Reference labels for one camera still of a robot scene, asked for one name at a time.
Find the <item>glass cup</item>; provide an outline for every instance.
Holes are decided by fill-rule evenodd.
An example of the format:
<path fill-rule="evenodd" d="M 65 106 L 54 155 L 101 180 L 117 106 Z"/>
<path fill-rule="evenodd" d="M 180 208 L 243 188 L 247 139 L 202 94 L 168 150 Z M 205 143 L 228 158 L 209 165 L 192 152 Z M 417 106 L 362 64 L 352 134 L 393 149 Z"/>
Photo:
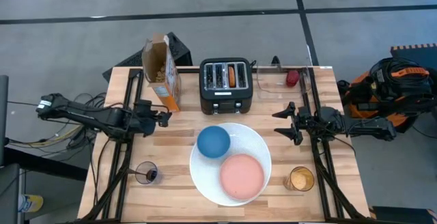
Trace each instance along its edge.
<path fill-rule="evenodd" d="M 158 184 L 161 180 L 158 167 L 152 162 L 142 162 L 135 171 L 135 178 L 140 184 Z"/>
<path fill-rule="evenodd" d="M 290 191 L 309 191 L 314 186 L 314 176 L 306 167 L 295 167 L 283 183 Z"/>

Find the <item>cardboard box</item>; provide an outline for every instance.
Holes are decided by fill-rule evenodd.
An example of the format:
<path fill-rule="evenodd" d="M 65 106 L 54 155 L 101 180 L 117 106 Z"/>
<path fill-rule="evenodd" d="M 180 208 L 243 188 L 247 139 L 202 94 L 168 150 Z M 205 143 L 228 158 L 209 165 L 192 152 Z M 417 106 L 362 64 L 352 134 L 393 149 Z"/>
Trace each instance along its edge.
<path fill-rule="evenodd" d="M 170 112 L 179 111 L 181 80 L 171 56 L 168 37 L 163 34 L 154 34 L 152 40 L 147 39 L 141 58 L 144 76 L 149 81 L 149 87 L 153 88 Z M 163 66 L 165 78 L 159 74 L 161 70 L 164 70 Z"/>

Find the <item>toaster slot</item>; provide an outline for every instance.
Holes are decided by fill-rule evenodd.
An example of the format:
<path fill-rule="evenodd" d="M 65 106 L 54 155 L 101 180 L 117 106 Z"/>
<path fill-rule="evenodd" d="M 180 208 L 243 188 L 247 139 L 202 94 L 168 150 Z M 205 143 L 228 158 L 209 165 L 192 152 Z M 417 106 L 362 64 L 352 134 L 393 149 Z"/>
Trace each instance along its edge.
<path fill-rule="evenodd" d="M 238 77 L 238 87 L 246 87 L 246 72 L 244 71 L 244 64 L 237 64 L 237 77 Z"/>
<path fill-rule="evenodd" d="M 206 89 L 214 88 L 214 74 L 212 73 L 212 64 L 205 65 L 206 68 Z"/>
<path fill-rule="evenodd" d="M 223 87 L 223 64 L 216 64 L 215 66 L 216 75 L 216 88 Z"/>
<path fill-rule="evenodd" d="M 235 71 L 235 64 L 228 64 L 227 65 L 227 76 L 228 76 L 228 83 L 229 87 L 234 88 L 236 87 L 236 71 Z"/>

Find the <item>pink disc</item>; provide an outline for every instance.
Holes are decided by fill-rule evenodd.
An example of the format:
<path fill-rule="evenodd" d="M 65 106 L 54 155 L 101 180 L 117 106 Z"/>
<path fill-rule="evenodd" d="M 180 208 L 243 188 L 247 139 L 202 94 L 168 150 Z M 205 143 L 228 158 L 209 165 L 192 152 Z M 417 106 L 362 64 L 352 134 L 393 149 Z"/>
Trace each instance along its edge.
<path fill-rule="evenodd" d="M 227 158 L 221 165 L 220 182 L 230 197 L 251 199 L 264 185 L 264 171 L 252 156 L 237 154 Z"/>

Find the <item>red object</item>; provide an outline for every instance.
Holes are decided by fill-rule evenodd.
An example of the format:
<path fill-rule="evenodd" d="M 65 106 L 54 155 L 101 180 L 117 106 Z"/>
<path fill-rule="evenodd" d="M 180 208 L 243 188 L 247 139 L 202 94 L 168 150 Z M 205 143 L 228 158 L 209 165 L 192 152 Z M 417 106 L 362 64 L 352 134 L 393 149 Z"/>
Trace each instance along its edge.
<path fill-rule="evenodd" d="M 264 185 L 264 171 L 252 156 L 230 156 L 221 165 L 220 181 L 223 190 L 232 198 L 247 200 L 256 196 Z"/>
<path fill-rule="evenodd" d="M 299 81 L 299 72 L 297 70 L 290 70 L 287 74 L 287 86 L 294 87 Z"/>

